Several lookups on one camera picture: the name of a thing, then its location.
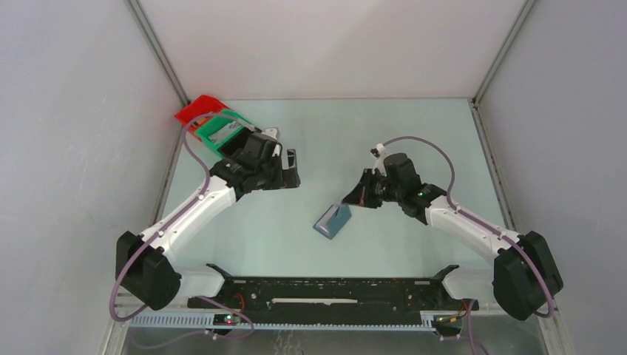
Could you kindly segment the blue card holder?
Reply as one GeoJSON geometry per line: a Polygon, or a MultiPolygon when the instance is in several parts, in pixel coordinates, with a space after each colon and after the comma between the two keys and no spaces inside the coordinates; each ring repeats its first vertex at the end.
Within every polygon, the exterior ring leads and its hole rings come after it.
{"type": "Polygon", "coordinates": [[[334,203],[313,224],[313,230],[332,240],[352,218],[349,205],[334,203]]]}

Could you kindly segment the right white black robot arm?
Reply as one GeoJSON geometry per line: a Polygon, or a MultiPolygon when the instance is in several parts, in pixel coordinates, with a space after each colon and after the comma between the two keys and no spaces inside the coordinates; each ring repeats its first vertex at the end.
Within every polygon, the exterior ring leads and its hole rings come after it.
{"type": "Polygon", "coordinates": [[[404,153],[380,157],[364,169],[342,203],[377,209],[395,203],[413,219],[446,231],[492,266],[495,301],[511,317],[527,320],[543,305],[553,309],[563,280],[546,239],[535,231],[520,234],[468,212],[444,189],[424,183],[404,153]]]}

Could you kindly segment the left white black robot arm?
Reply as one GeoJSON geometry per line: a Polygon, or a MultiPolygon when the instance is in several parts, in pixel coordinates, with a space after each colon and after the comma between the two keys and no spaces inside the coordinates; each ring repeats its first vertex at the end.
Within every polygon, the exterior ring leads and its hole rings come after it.
{"type": "Polygon", "coordinates": [[[234,289],[224,272],[215,266],[184,267],[178,259],[209,221],[244,195],[299,187],[296,152],[284,150],[278,138],[276,127],[252,132],[173,212],[140,234],[122,234],[116,243],[116,286],[153,311],[178,297],[204,296],[216,308],[230,305],[234,289]]]}

